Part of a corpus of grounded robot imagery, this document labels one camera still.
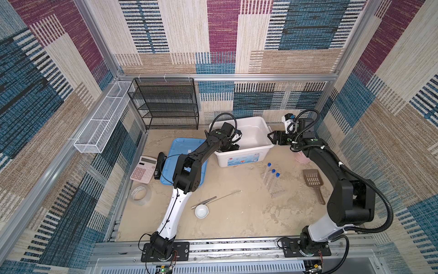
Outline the black metal tongs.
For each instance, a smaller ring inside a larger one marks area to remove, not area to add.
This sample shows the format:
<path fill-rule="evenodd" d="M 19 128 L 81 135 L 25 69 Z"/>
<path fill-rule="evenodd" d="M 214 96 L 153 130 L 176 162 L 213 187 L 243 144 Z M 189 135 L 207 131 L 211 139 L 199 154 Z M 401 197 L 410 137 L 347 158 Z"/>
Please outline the black metal tongs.
<path fill-rule="evenodd" d="M 205 201 L 202 201 L 202 202 L 200 202 L 200 203 L 198 203 L 198 204 L 192 206 L 192 207 L 191 207 L 191 210 L 195 209 L 197 206 L 199 206 L 199 205 L 201 205 L 201 204 L 207 204 L 207 203 L 209 203 L 209 202 L 215 200 L 216 198 L 217 198 L 217 196 L 214 196 L 214 197 L 209 198 L 209 199 L 207 199 L 207 200 L 205 200 Z"/>

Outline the test tube blue cap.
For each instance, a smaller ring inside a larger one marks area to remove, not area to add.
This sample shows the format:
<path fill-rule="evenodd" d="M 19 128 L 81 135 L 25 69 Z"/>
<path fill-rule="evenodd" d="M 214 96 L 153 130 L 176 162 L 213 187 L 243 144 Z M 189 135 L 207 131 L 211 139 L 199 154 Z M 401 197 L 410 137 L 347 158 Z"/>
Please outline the test tube blue cap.
<path fill-rule="evenodd" d="M 271 189 L 272 183 L 274 178 L 276 177 L 276 170 L 272 169 L 270 171 L 270 174 L 268 175 L 267 179 L 266 179 L 266 188 L 269 191 Z"/>
<path fill-rule="evenodd" d="M 271 171 L 271 163 L 269 162 L 269 163 L 267 164 L 267 166 L 266 166 L 266 168 L 265 168 L 265 171 L 264 171 L 264 173 L 263 173 L 263 176 L 262 176 L 262 179 L 263 179 L 264 182 L 266 181 L 266 178 L 267 178 L 267 176 L 269 175 L 270 171 Z"/>
<path fill-rule="evenodd" d="M 278 181 L 279 181 L 280 173 L 276 172 L 276 177 L 273 180 L 271 189 L 269 190 L 272 195 L 278 192 Z"/>

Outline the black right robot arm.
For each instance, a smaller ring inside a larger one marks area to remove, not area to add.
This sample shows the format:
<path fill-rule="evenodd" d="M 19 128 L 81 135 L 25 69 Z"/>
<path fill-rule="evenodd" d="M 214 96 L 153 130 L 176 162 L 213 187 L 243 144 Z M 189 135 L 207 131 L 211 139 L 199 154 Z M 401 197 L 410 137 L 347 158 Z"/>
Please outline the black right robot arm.
<path fill-rule="evenodd" d="M 319 167 L 333 186 L 327 202 L 327 214 L 306 226 L 300 234 L 298 245 L 305 256 L 314 255 L 347 231 L 378 234 L 389 229 L 394 221 L 394 210 L 383 192 L 372 180 L 350 170 L 328 143 L 317 137 L 313 130 L 314 123 L 294 119 L 285 131 L 268 134 L 272 144 L 289 146 L 294 153 L 302 152 Z M 374 220 L 376 197 L 381 199 L 386 208 L 386 221 L 376 228 L 363 228 L 363 224 Z"/>

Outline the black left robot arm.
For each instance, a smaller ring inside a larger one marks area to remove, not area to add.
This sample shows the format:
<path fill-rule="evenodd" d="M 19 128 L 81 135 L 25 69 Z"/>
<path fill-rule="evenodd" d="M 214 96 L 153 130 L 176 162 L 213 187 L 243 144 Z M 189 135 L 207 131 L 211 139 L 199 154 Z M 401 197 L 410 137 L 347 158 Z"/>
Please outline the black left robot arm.
<path fill-rule="evenodd" d="M 224 122 L 219 129 L 209 129 L 206 140 L 195 151 L 179 155 L 172 177 L 171 201 L 161 225 L 150 236 L 151 250 L 158 256 L 167 259 L 173 253 L 179 220 L 188 199 L 200 186 L 203 164 L 216 151 L 238 150 L 234 141 L 237 133 L 237 122 Z"/>

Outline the white plastic storage bin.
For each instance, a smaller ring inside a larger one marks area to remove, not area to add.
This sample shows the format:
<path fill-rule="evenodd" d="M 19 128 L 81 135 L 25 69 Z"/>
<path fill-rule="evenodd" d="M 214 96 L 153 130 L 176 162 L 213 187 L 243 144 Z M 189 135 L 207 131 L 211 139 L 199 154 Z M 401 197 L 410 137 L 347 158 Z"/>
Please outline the white plastic storage bin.
<path fill-rule="evenodd" d="M 214 153 L 222 168 L 261 162 L 274 147 L 268 138 L 271 128 L 260 116 L 237 119 L 237 129 L 242 133 L 241 139 L 237 142 L 239 149 Z"/>

